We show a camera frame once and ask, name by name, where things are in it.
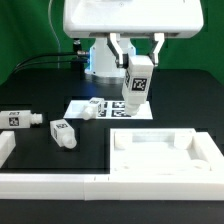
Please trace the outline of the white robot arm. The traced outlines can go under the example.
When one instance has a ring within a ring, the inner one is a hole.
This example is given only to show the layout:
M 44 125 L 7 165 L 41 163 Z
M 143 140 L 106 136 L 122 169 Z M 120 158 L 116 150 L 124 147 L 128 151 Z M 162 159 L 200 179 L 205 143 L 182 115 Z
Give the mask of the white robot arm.
M 167 38 L 191 38 L 203 27 L 200 0 L 65 0 L 63 30 L 74 38 L 93 38 L 85 76 L 120 83 L 124 55 L 134 56 L 133 38 L 153 41 L 150 58 L 159 62 Z

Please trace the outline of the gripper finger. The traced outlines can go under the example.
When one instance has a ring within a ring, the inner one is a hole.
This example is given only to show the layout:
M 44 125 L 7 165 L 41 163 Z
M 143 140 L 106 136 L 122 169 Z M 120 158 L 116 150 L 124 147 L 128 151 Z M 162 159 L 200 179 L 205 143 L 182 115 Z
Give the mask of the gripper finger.
M 157 67 L 159 64 L 159 53 L 165 41 L 164 33 L 154 33 L 152 39 L 152 49 L 150 52 L 150 59 L 154 66 Z
M 128 68 L 128 54 L 124 53 L 122 48 L 118 43 L 120 38 L 119 34 L 110 33 L 107 37 L 107 45 L 113 55 L 115 56 L 115 63 L 118 68 L 127 69 Z

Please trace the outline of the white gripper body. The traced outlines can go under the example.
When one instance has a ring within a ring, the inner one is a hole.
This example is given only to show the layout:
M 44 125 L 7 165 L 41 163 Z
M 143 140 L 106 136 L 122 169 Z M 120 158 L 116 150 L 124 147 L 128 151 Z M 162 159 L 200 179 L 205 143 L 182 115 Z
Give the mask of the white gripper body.
M 191 38 L 203 27 L 200 0 L 65 0 L 63 29 L 70 38 L 118 33 L 143 38 Z

